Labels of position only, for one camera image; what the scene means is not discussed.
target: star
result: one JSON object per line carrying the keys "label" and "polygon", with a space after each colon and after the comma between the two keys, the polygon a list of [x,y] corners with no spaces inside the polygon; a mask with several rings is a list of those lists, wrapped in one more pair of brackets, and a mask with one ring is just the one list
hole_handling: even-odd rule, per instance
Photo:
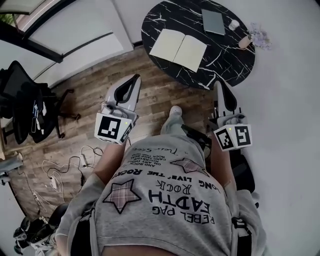
{"label": "star", "polygon": [[188,158],[183,158],[182,160],[176,160],[170,162],[170,164],[176,165],[176,166],[181,166],[183,171],[188,174],[192,172],[199,172],[202,173],[206,176],[209,177],[209,175],[205,172],[206,170],[202,168],[199,164],[195,163],[194,161],[188,159]]}
{"label": "star", "polygon": [[112,183],[110,194],[102,202],[114,204],[117,212],[121,214],[127,203],[141,200],[141,197],[132,191],[134,181],[130,179],[123,184]]}

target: round table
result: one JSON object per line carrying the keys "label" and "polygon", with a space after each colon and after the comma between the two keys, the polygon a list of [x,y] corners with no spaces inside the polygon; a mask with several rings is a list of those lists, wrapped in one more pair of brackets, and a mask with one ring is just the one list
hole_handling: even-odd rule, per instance
{"label": "round table", "polygon": [[[204,31],[202,9],[222,14],[224,36]],[[229,29],[231,20],[240,23],[235,31]],[[197,72],[149,55],[162,29],[180,31],[207,45]],[[232,11],[211,0],[165,0],[149,11],[141,29],[144,48],[155,65],[186,86],[206,90],[213,90],[217,79],[236,86],[250,74],[255,63],[255,48],[252,44],[246,49],[238,46],[246,35],[248,29],[244,23]]]}

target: open notebook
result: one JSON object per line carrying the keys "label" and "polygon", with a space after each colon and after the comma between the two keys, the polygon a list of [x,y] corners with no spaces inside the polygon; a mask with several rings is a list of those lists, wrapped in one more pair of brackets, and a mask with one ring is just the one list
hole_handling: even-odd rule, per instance
{"label": "open notebook", "polygon": [[150,55],[177,63],[197,72],[207,45],[179,31],[163,29],[155,41]]}

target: vase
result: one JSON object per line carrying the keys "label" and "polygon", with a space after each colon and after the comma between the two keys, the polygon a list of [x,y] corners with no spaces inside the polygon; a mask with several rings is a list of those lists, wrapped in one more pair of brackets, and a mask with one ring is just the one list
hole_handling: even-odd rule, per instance
{"label": "vase", "polygon": [[250,45],[251,41],[249,39],[249,37],[246,35],[244,38],[242,38],[240,41],[239,41],[239,47],[241,49],[245,49],[248,47],[248,45]]}

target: wooden floor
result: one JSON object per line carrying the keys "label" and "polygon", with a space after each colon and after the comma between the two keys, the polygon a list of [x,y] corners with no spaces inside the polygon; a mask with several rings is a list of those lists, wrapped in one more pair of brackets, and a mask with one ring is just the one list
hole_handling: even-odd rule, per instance
{"label": "wooden floor", "polygon": [[[204,132],[204,120],[213,108],[213,92],[189,88],[174,81],[150,61],[142,46],[88,68],[53,89],[58,96],[66,89],[74,89],[74,94],[67,96],[61,109],[64,112],[81,114],[78,121],[60,119],[60,131],[65,132],[64,139],[59,139],[55,130],[38,144],[35,144],[30,136],[21,145],[17,145],[13,135],[8,138],[6,155],[9,156],[15,151],[23,155],[23,166],[19,170],[11,171],[9,175],[16,198],[28,216],[36,217],[39,207],[27,180],[30,188],[51,204],[40,199],[44,204],[41,208],[43,216],[50,216],[57,205],[64,200],[69,202],[77,194],[81,188],[81,174],[77,167],[71,165],[68,173],[61,174],[63,200],[62,194],[51,188],[50,180],[44,173],[50,167],[56,166],[45,162],[43,171],[42,162],[50,160],[59,165],[66,164],[71,156],[79,156],[83,145],[104,149],[106,143],[94,137],[96,114],[110,85],[126,75],[135,73],[141,75],[142,86],[136,106],[140,118],[129,135],[131,143],[147,136],[158,135],[173,105],[182,108],[182,117],[186,125]],[[93,162],[91,149],[84,148],[83,154],[88,161]],[[74,158],[71,162],[77,165],[78,161]],[[82,171],[88,177],[92,169],[86,168]]]}

